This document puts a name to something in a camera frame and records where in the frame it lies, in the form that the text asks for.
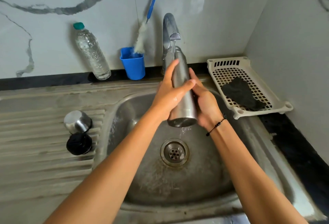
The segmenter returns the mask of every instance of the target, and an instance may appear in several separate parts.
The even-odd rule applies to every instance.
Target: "sink drain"
[[[189,151],[186,143],[181,139],[171,138],[162,144],[160,155],[168,166],[179,167],[187,161]]]

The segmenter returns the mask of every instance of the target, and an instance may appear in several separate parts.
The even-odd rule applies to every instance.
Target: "clear plastic bottle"
[[[76,29],[75,42],[83,55],[87,58],[88,63],[98,80],[105,80],[111,76],[111,70],[106,62],[104,54],[99,48],[95,36],[84,28],[84,24],[74,23]]]

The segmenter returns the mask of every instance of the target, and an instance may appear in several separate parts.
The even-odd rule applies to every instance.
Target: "forearm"
[[[45,223],[111,223],[160,123],[149,110]]]
[[[307,223],[253,159],[227,120],[211,137],[251,223]]]

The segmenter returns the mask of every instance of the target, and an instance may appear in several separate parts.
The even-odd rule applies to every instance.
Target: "hand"
[[[200,107],[198,123],[207,131],[210,131],[215,124],[223,119],[223,115],[218,107],[215,96],[203,86],[192,68],[189,68],[189,72],[191,78],[196,81],[192,90],[198,96],[198,104]]]
[[[178,65],[179,60],[175,59],[168,66],[165,77],[163,81],[160,82],[158,92],[155,95],[154,101],[151,106],[151,110],[155,109],[157,115],[162,121],[165,121],[169,118],[169,114],[173,108],[182,100],[183,96],[193,88],[195,85],[195,80],[191,79],[187,81],[183,86],[178,88],[173,88],[172,86],[172,73],[176,65]]]

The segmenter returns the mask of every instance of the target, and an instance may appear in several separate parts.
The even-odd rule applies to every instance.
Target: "plastic tray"
[[[245,116],[264,115],[274,112],[284,114],[293,110],[293,106],[288,101],[280,101],[273,91],[251,68],[250,60],[247,57],[208,59],[208,70],[219,90],[226,106],[234,111],[234,119]],[[231,82],[235,77],[241,77],[249,84],[249,88],[255,99],[262,101],[266,106],[259,111],[237,104],[229,97],[225,96],[221,90],[224,84]]]

